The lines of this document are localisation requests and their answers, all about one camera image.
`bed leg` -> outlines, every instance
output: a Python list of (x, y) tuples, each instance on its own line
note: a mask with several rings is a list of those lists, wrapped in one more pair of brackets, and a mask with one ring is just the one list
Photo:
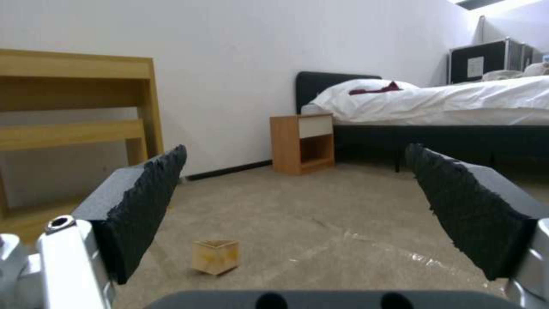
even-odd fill
[(400, 161), (402, 159), (402, 151), (395, 151), (395, 173), (400, 172)]

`black headboard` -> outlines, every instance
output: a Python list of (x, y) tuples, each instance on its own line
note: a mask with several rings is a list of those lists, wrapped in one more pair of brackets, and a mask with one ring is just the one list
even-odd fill
[(295, 107), (297, 114), (301, 114), (301, 107), (309, 104), (322, 91), (353, 79), (381, 79), (381, 77), (375, 75), (300, 72), (295, 79)]

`white drawer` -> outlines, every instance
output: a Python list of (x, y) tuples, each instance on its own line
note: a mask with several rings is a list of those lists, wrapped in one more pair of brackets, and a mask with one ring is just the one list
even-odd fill
[(299, 138), (331, 134), (332, 116), (304, 117), (299, 118)]

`beige carpet floor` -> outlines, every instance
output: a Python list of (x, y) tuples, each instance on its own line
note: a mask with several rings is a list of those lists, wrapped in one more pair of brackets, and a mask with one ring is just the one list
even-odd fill
[[(549, 205), (535, 166), (508, 176)], [(240, 242), (241, 265), (220, 277), (190, 268), (195, 240)], [(503, 297), (452, 245), (411, 172), (339, 163), (306, 176), (271, 167), (180, 185), (154, 242), (115, 308), (180, 290), (443, 289)]]

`black baseboard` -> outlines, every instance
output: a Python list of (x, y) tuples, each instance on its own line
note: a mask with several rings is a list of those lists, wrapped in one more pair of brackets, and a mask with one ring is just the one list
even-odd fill
[(188, 181), (200, 180), (200, 179), (204, 179), (204, 178), (217, 177), (217, 176), (221, 176), (221, 175), (241, 172), (243, 170), (263, 167), (263, 166), (267, 166), (267, 165), (271, 165), (271, 164), (272, 164), (272, 160), (260, 161), (260, 162), (249, 163), (249, 164), (244, 164), (244, 165), (235, 166), (235, 167), (229, 167), (229, 168), (213, 170), (211, 172), (206, 172), (206, 173), (189, 175), (189, 176), (186, 177), (186, 179)]

